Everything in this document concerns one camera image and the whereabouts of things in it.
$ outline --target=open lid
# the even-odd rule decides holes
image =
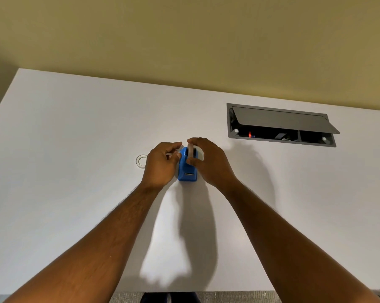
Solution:
[[[233,106],[239,124],[339,134],[320,114]]]

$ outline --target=blue tape dispenser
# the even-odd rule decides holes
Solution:
[[[197,169],[192,165],[186,163],[188,157],[198,158],[198,151],[189,144],[188,147],[184,147],[180,150],[182,158],[179,161],[179,181],[195,182],[197,181]]]

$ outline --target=person's right hand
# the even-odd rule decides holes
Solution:
[[[223,149],[201,137],[190,138],[187,142],[200,147],[204,152],[204,160],[188,158],[186,162],[196,167],[207,183],[222,191],[238,181]]]

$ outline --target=person's left hand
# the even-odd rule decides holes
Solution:
[[[144,188],[162,189],[173,178],[176,172],[176,164],[182,155],[177,149],[182,142],[161,142],[146,158],[145,171],[141,186]],[[166,153],[173,153],[169,158]]]

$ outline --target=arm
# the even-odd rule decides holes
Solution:
[[[11,295],[6,303],[109,302],[137,234],[159,191],[173,178],[182,143],[162,142],[146,162],[141,183],[85,237]]]
[[[380,303],[371,290],[244,186],[221,148],[204,138],[188,142],[203,150],[204,160],[187,162],[227,198],[284,303]]]

